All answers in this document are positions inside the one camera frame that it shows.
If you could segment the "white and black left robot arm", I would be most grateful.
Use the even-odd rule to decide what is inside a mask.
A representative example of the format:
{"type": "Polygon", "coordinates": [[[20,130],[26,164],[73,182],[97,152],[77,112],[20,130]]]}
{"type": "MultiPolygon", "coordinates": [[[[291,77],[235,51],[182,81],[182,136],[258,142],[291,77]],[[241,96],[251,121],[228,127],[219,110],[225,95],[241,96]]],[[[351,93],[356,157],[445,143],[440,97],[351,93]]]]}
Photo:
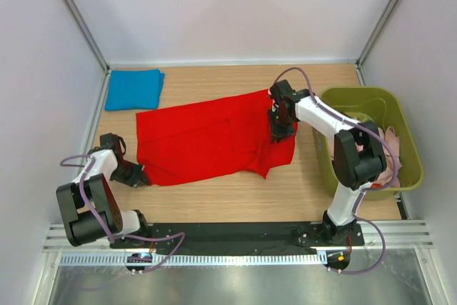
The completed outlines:
{"type": "Polygon", "coordinates": [[[56,190],[66,238],[72,246],[102,238],[107,238],[112,248],[142,248],[150,242],[145,216],[139,210],[120,210],[109,186],[110,181],[133,188],[151,184],[144,167],[126,160],[125,154],[124,139],[108,133],[101,135],[100,145],[87,154],[61,161],[61,166],[71,166],[70,160],[85,160],[79,165],[79,175],[56,190]]]}

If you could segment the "red t-shirt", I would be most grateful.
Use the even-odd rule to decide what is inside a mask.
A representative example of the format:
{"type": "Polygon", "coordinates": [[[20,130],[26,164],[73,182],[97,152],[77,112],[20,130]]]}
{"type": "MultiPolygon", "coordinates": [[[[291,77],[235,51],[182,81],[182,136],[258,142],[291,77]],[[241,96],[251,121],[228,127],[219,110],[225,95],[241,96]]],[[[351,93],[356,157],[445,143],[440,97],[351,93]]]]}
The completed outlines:
{"type": "Polygon", "coordinates": [[[274,143],[266,90],[136,115],[137,161],[153,185],[173,186],[247,171],[266,177],[290,164],[293,136],[274,143]]]}

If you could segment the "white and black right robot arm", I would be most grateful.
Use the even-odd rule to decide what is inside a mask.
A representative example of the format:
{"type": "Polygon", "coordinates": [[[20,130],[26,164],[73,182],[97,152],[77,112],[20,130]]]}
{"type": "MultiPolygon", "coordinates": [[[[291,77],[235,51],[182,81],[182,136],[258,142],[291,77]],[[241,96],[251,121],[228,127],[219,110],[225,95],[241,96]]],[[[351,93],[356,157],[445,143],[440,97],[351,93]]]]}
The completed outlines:
{"type": "Polygon", "coordinates": [[[268,94],[273,102],[268,111],[272,142],[293,136],[294,124],[304,122],[333,143],[333,170],[338,184],[323,214],[321,236],[327,244],[345,242],[355,228],[358,205],[387,167],[377,124],[350,119],[308,89],[292,89],[287,80],[274,83],[268,94]]]}

